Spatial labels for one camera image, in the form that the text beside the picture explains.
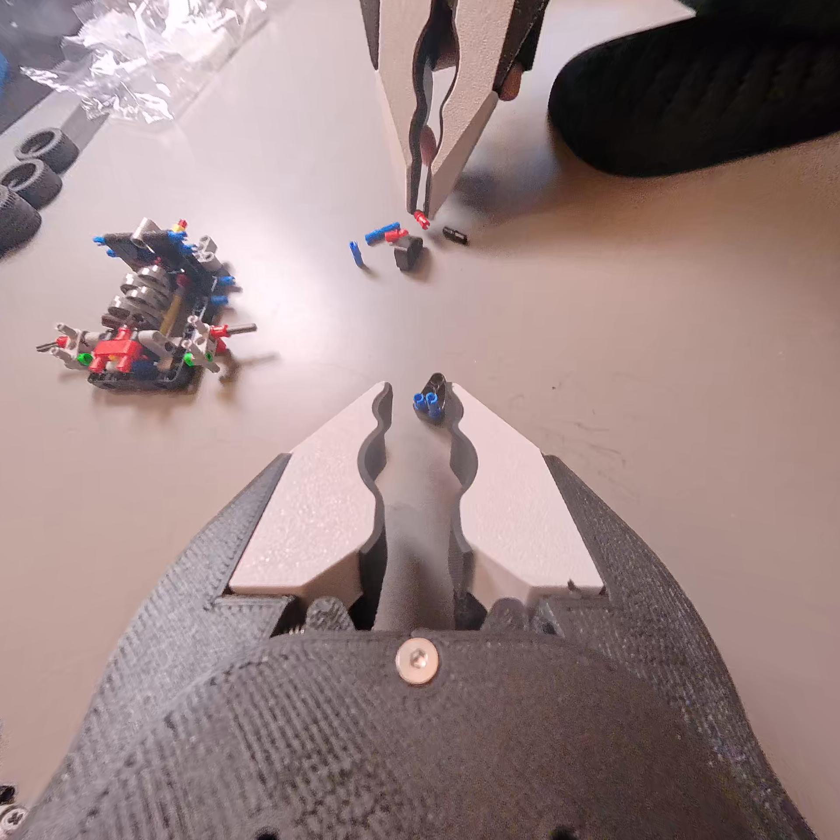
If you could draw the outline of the lego car chassis assembly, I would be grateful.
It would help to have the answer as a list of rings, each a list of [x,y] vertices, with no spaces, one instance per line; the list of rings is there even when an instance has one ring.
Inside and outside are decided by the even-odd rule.
[[[189,392],[202,373],[220,372],[217,358],[233,337],[258,330],[224,317],[240,287],[216,242],[207,235],[192,241],[184,218],[162,227],[144,217],[130,232],[92,241],[127,267],[100,327],[59,322],[55,338],[35,348],[84,373],[89,384],[108,392]]]

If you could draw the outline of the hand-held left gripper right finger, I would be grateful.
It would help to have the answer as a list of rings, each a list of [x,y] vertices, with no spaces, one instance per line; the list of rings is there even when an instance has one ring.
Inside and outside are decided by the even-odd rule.
[[[449,465],[459,483],[449,570],[457,598],[489,610],[546,596],[597,597],[605,583],[541,449],[462,385],[448,385]]]

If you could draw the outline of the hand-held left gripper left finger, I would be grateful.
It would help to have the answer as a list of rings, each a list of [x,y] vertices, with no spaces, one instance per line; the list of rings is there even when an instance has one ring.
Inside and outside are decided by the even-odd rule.
[[[233,594],[378,608],[386,538],[375,480],[392,405],[392,385],[377,383],[292,450],[228,582]]]

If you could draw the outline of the clear plastic bag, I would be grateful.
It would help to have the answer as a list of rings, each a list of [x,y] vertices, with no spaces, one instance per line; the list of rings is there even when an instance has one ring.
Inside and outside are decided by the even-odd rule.
[[[72,95],[90,121],[154,125],[179,117],[270,20],[279,2],[97,1],[73,8],[81,26],[52,68],[24,77]]]

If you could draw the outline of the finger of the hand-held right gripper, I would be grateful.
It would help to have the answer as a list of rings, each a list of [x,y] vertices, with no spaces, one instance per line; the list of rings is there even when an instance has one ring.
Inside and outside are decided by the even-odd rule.
[[[429,212],[421,132],[431,102],[427,32],[433,10],[431,1],[382,1],[379,5],[376,72],[396,180],[409,213]]]
[[[513,14],[513,1],[434,2],[433,45],[423,69],[424,92],[434,73],[453,67],[454,78],[439,107],[439,135],[423,119],[427,168],[423,210],[434,217],[463,171],[500,94],[496,75]]]

